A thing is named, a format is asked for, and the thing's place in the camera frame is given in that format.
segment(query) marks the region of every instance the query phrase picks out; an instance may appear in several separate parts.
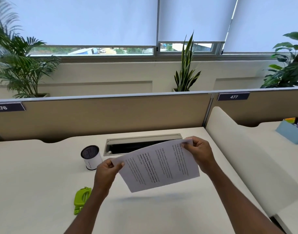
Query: white roller blind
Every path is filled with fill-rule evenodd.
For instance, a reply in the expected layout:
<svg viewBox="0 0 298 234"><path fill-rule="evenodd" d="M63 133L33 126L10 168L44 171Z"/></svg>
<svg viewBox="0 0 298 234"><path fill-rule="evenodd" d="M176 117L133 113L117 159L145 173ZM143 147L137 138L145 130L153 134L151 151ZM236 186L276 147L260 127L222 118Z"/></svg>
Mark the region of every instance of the white roller blind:
<svg viewBox="0 0 298 234"><path fill-rule="evenodd" d="M156 45L158 0L10 0L49 45Z"/></svg>
<svg viewBox="0 0 298 234"><path fill-rule="evenodd" d="M225 41L237 0L160 0L159 41Z"/></svg>
<svg viewBox="0 0 298 234"><path fill-rule="evenodd" d="M272 52L282 35L298 32L298 0L239 0L224 47L226 52Z"/></svg>

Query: paper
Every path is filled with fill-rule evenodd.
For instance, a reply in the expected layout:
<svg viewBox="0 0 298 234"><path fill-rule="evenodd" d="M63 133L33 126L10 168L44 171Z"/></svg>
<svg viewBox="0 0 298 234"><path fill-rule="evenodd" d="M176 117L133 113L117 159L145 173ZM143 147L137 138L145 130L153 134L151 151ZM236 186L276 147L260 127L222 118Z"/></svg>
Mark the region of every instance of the paper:
<svg viewBox="0 0 298 234"><path fill-rule="evenodd" d="M131 192L165 186L199 177L192 154L180 146L192 139L176 139L135 150L112 160L124 162L120 175Z"/></svg>

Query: cylindrical container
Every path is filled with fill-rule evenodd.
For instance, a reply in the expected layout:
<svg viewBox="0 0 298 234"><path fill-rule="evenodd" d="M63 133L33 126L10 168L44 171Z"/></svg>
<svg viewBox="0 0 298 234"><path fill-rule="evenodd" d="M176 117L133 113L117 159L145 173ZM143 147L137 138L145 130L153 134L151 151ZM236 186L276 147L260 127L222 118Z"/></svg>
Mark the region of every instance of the cylindrical container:
<svg viewBox="0 0 298 234"><path fill-rule="evenodd" d="M84 148L81 152L81 157L84 159L88 170L95 170L102 163L99 148L96 145L90 145Z"/></svg>

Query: number 476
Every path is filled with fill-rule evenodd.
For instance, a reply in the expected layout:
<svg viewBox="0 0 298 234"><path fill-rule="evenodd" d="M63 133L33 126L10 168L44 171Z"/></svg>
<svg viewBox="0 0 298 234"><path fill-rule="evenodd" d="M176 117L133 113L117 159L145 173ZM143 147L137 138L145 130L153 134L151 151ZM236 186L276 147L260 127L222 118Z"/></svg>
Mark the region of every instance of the number 476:
<svg viewBox="0 0 298 234"><path fill-rule="evenodd" d="M5 107L5 106L0 106L0 110L7 110L7 107Z"/></svg>

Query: green paper punch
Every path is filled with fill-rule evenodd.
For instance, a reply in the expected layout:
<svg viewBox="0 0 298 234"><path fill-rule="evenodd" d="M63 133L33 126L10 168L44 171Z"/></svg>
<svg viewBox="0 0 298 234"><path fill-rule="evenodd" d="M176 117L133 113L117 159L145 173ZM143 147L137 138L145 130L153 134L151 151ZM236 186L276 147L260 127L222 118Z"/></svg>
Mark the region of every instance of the green paper punch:
<svg viewBox="0 0 298 234"><path fill-rule="evenodd" d="M74 198L74 215L77 215L83 208L84 204L88 200L90 194L92 193L92 189L88 187L84 187L80 189L76 194Z"/></svg>

